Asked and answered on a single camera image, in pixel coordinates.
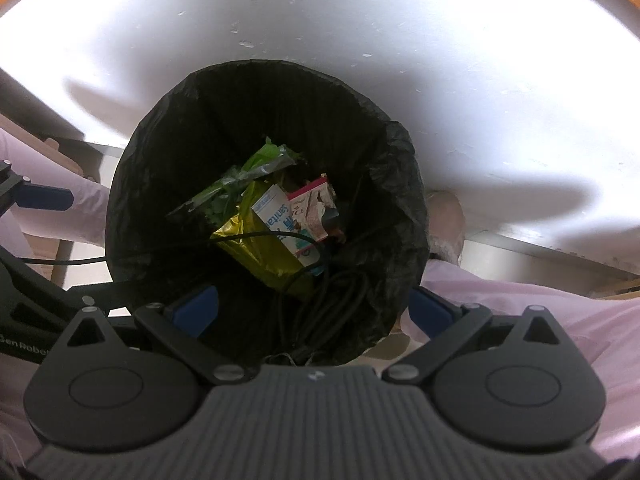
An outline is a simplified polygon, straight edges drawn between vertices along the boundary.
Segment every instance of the black cable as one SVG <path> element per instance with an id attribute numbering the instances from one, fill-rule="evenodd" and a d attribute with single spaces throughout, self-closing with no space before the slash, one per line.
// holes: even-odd
<path id="1" fill-rule="evenodd" d="M 177 242 L 175 244 L 169 244 L 165 246 L 159 246 L 150 251 L 139 251 L 133 252 L 129 254 L 123 254 L 122 256 L 116 256 L 113 260 L 121 261 L 127 258 L 134 258 L 136 256 L 144 256 L 147 254 L 159 253 L 161 251 L 169 251 L 175 249 L 185 249 L 189 247 L 198 247 L 209 244 L 219 244 L 221 242 L 230 242 L 232 240 L 243 240 L 244 238 L 256 238 L 260 236 L 288 236 L 292 238 L 300 238 L 306 242 L 313 244 L 318 252 L 320 253 L 321 261 L 324 260 L 325 263 L 328 263 L 328 257 L 326 256 L 326 250 L 318 241 L 314 238 L 310 238 L 305 235 L 301 235 L 298 233 L 289 233 L 285 231 L 255 231 L 250 233 L 240 233 L 237 235 L 229 235 L 224 237 L 217 238 L 209 238 L 207 240 L 195 240 L 193 242 Z M 85 258 L 83 260 L 43 260 L 40 258 L 19 258 L 25 264 L 35 264 L 35 265 L 52 265 L 52 266 L 78 266 L 78 265 L 87 265 L 87 264 L 98 264 L 101 262 L 106 262 L 106 256 L 98 256 L 97 258 Z"/>
<path id="2" fill-rule="evenodd" d="M 280 345 L 282 352 L 297 364 L 304 364 L 313 357 L 315 352 L 335 338 L 344 325 L 354 316 L 358 307 L 364 301 L 369 291 L 369 279 L 362 270 L 345 269 L 331 276 L 329 271 L 329 256 L 320 242 L 298 233 L 283 231 L 259 231 L 229 235 L 225 237 L 210 238 L 208 240 L 195 240 L 193 242 L 177 242 L 151 251 L 140 251 L 112 258 L 113 260 L 126 260 L 128 258 L 146 254 L 161 253 L 188 247 L 199 247 L 208 244 L 219 244 L 244 238 L 261 236 L 288 236 L 300 238 L 311 243 L 319 252 L 320 260 L 310 266 L 303 267 L 289 277 L 280 293 L 275 298 L 276 317 L 278 331 L 280 332 Z M 106 257 L 87 258 L 84 260 L 41 260 L 37 258 L 21 258 L 27 264 L 76 266 L 94 264 L 106 261 Z M 287 330 L 285 322 L 284 299 L 287 291 L 304 274 L 323 267 L 321 283 L 310 295 L 309 299 L 297 306 L 297 314 Z"/>
<path id="3" fill-rule="evenodd" d="M 99 264 L 106 262 L 106 256 L 98 256 L 97 258 L 85 258 L 84 260 L 41 260 L 39 258 L 19 258 L 25 264 L 34 265 L 58 265 L 58 266 L 73 266 L 73 265 L 88 265 Z"/>

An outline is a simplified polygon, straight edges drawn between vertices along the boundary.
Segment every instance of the white wall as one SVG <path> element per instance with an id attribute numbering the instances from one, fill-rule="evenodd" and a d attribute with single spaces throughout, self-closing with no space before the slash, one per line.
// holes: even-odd
<path id="1" fill-rule="evenodd" d="M 189 72 L 251 57 L 372 98 L 473 225 L 640 269 L 640 41 L 592 0 L 21 0 L 0 16 L 0 67 L 98 144 L 126 145 Z"/>

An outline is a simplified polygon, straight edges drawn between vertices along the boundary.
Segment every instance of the screw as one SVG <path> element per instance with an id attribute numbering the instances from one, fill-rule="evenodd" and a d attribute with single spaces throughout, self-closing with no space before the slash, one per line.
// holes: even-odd
<path id="1" fill-rule="evenodd" d="M 420 375 L 420 370 L 413 365 L 391 365 L 386 373 L 396 381 L 410 381 Z"/>
<path id="2" fill-rule="evenodd" d="M 320 379 L 324 379 L 326 375 L 324 372 L 321 372 L 320 370 L 316 370 L 312 374 L 308 374 L 307 377 L 312 381 L 319 381 Z"/>
<path id="3" fill-rule="evenodd" d="M 238 365 L 220 365 L 213 370 L 213 376 L 219 381 L 233 382 L 244 377 L 244 370 Z"/>

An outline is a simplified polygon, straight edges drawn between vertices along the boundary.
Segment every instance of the trash can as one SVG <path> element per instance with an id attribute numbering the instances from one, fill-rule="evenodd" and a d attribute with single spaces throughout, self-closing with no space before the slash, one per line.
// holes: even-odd
<path id="1" fill-rule="evenodd" d="M 194 243 L 210 237 L 206 227 L 167 218 L 244 163 L 266 137 L 301 153 L 310 180 L 327 174 L 336 196 L 351 201 L 347 241 L 332 262 L 363 270 L 369 288 L 313 360 L 343 364 L 388 334 L 420 281 L 429 247 L 407 130 L 334 77 L 285 61 L 233 61 L 192 73 L 162 97 L 133 133 L 113 179 L 106 227 L 111 275 L 162 283 L 147 299 L 165 304 L 199 284 L 215 285 L 218 317 L 200 340 L 242 365 L 273 355 L 276 291 L 224 251 Z"/>

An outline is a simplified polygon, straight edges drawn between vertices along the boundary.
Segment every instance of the yellow foil wrapper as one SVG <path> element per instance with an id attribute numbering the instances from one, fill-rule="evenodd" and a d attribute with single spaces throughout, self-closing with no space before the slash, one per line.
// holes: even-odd
<path id="1" fill-rule="evenodd" d="M 215 231 L 211 238 L 241 233 L 268 231 L 267 226 L 251 209 L 251 206 L 271 187 L 271 182 L 254 180 L 246 188 L 238 206 L 238 214 Z M 229 240 L 218 244 L 265 285 L 282 290 L 287 280 L 302 264 L 291 254 L 276 236 L 260 236 Z M 309 274 L 300 276 L 289 288 L 289 294 L 301 300 L 311 293 L 313 278 Z"/>

